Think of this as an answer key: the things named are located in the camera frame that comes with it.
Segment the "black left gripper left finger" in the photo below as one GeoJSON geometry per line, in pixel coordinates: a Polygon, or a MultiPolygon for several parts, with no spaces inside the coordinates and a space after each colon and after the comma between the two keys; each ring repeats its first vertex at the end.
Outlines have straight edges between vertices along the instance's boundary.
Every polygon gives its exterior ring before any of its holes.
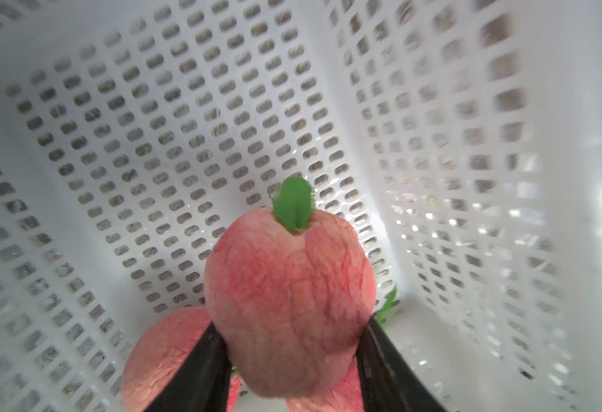
{"type": "Polygon", "coordinates": [[[232,364],[213,324],[146,412],[223,412],[227,410],[232,364]]]}

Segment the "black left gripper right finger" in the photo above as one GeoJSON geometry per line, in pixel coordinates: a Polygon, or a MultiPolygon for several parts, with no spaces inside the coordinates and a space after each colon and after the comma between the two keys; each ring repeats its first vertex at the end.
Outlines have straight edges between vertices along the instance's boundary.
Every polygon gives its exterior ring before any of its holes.
{"type": "Polygon", "coordinates": [[[445,412],[372,316],[356,351],[365,412],[445,412]]]}

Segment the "white perforated plastic basket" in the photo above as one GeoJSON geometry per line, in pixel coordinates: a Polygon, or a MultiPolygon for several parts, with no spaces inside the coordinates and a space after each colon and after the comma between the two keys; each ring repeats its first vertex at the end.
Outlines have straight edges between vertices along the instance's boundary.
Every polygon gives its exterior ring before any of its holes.
{"type": "Polygon", "coordinates": [[[0,1],[0,411],[120,410],[300,175],[450,411],[602,411],[602,1],[0,1]]]}

